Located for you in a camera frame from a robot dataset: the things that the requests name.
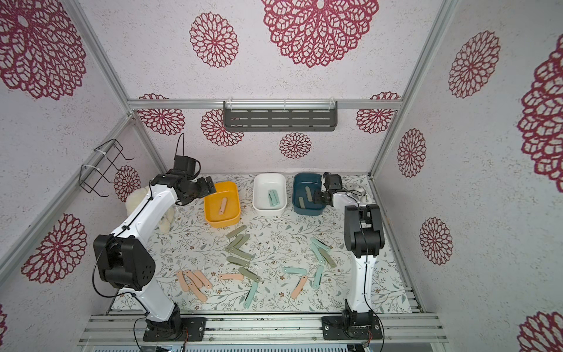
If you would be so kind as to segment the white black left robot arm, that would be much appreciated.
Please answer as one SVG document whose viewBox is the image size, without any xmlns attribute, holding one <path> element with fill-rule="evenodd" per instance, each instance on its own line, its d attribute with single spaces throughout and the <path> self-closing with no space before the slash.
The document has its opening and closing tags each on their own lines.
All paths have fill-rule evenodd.
<svg viewBox="0 0 563 352">
<path fill-rule="evenodd" d="M 177 305 L 154 278 L 155 261 L 148 252 L 149 237 L 173 205 L 188 205 L 216 193 L 211 177 L 195 181 L 186 175 L 160 174 L 128 218 L 93 244 L 96 267 L 102 281 L 130 295 L 145 309 L 152 324 L 168 323 L 177 315 Z"/>
</svg>

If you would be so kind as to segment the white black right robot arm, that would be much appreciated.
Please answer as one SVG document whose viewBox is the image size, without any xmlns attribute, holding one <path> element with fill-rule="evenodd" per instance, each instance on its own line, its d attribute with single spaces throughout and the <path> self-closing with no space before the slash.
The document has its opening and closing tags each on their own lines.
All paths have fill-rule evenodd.
<svg viewBox="0 0 563 352">
<path fill-rule="evenodd" d="M 369 204 L 366 192 L 346 189 L 342 177 L 326 172 L 322 186 L 313 200 L 330 205 L 344 214 L 344 244 L 352 254 L 352 287 L 342 312 L 343 330 L 348 334 L 360 328 L 372 329 L 377 324 L 372 309 L 372 277 L 378 256 L 385 246 L 385 232 L 381 210 Z"/>
</svg>

